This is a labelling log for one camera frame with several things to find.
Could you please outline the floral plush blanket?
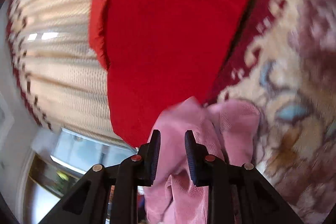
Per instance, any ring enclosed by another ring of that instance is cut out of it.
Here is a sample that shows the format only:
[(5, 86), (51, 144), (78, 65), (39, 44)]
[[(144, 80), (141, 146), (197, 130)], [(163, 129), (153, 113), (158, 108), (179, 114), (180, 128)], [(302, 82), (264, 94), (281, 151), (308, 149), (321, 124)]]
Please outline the floral plush blanket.
[(259, 108), (254, 165), (322, 223), (335, 206), (335, 0), (253, 0), (211, 96)]

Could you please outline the red quilt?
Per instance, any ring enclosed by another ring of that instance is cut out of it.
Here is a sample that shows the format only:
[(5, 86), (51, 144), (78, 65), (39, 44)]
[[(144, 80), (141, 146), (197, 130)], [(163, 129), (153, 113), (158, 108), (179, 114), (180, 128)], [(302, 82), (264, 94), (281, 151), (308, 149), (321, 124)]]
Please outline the red quilt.
[(159, 114), (203, 102), (249, 0), (109, 0), (106, 51), (113, 131), (147, 142)]

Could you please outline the pink corduroy jacket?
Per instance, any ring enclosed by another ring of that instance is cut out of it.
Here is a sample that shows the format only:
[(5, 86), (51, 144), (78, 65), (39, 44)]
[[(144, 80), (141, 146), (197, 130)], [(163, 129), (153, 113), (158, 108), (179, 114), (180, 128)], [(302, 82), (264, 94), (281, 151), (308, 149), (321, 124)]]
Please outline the pink corduroy jacket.
[(154, 128), (161, 133), (157, 172), (144, 189), (150, 223), (206, 223), (207, 187), (194, 186), (187, 162), (185, 133), (191, 130), (197, 143), (232, 165), (251, 162), (253, 140), (261, 114), (252, 103), (227, 100), (209, 107), (189, 98), (163, 111)]

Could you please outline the red pillow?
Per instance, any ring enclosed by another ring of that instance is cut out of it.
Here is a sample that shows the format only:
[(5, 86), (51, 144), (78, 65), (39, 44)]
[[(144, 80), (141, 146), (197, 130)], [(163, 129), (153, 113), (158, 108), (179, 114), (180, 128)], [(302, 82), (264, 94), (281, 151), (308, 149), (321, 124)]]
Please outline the red pillow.
[(96, 53), (101, 67), (106, 71), (110, 61), (106, 51), (106, 23), (109, 0), (91, 0), (88, 26), (88, 43)]

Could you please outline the beige dotted curtain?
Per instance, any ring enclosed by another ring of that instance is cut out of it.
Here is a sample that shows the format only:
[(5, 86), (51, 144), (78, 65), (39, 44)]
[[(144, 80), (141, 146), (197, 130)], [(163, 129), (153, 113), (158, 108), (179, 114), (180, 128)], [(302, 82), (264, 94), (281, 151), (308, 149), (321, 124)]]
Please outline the beige dotted curtain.
[(123, 145), (112, 129), (106, 71), (89, 46), (91, 0), (11, 0), (13, 72), (36, 123)]

